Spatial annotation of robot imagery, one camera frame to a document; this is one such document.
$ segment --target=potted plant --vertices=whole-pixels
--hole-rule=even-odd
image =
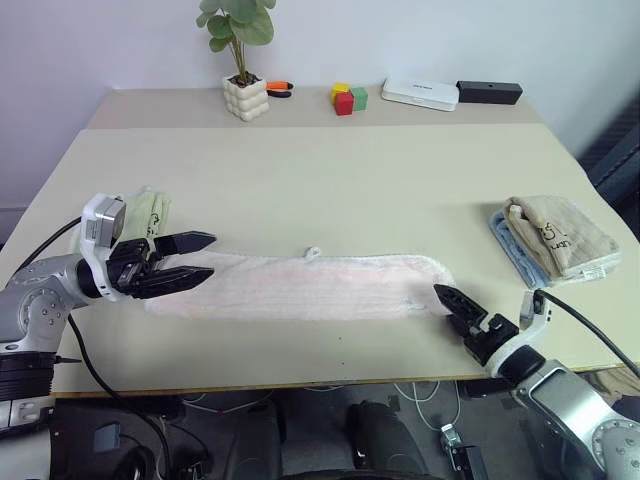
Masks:
[[[266,45],[273,39],[273,24],[267,8],[276,0],[202,0],[196,19],[211,34],[209,48],[221,52],[229,46],[238,73],[224,77],[222,86],[227,109],[248,122],[269,109],[266,81],[247,71],[245,45]]]

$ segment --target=plant leaf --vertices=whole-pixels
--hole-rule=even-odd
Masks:
[[[206,13],[216,13],[222,8],[220,0],[202,0],[200,2],[200,10]]]
[[[207,29],[213,38],[223,39],[233,36],[227,15],[214,15],[207,22]]]
[[[224,47],[231,41],[231,37],[227,38],[212,38],[209,40],[209,48],[212,52],[221,52]]]
[[[247,45],[266,45],[273,40],[273,23],[264,7],[259,7],[251,23],[239,23],[231,18],[231,30]]]
[[[258,6],[273,8],[276,6],[276,0],[258,0]]]
[[[221,0],[222,8],[238,23],[249,23],[256,16],[257,0]]]
[[[202,28],[207,24],[207,20],[213,16],[213,13],[202,12],[198,18],[196,18],[196,25],[198,28]]]

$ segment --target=table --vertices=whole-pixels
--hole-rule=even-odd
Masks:
[[[424,254],[444,263],[492,313],[517,320],[526,287],[487,218],[510,195],[557,194],[619,242],[624,262],[605,280],[553,292],[640,360],[638,243],[525,101],[444,113],[384,102],[370,90],[367,111],[338,118],[319,102],[321,94],[328,95],[298,89],[292,101],[273,100],[267,116],[247,125],[210,100],[219,92],[115,92],[0,253],[2,278],[94,193],[151,184],[173,198],[167,233],[215,233],[220,252],[301,255],[315,245],[324,255]],[[304,109],[311,105],[318,108]],[[124,128],[114,128],[119,122]],[[47,253],[68,246],[61,239]],[[156,317],[135,300],[99,302],[75,316],[96,367],[120,391],[484,376],[440,317],[204,322]],[[619,363],[557,309],[536,347],[575,369]],[[79,358],[70,329],[60,354]],[[99,387],[84,366],[61,365],[54,391],[91,395]]]

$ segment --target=red cube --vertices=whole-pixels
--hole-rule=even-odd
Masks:
[[[337,93],[334,106],[337,115],[351,115],[353,113],[353,95],[351,95],[351,92]]]

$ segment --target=green cube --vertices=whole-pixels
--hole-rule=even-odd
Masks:
[[[362,88],[352,88],[351,95],[353,95],[353,110],[364,110],[367,108],[367,91]]]

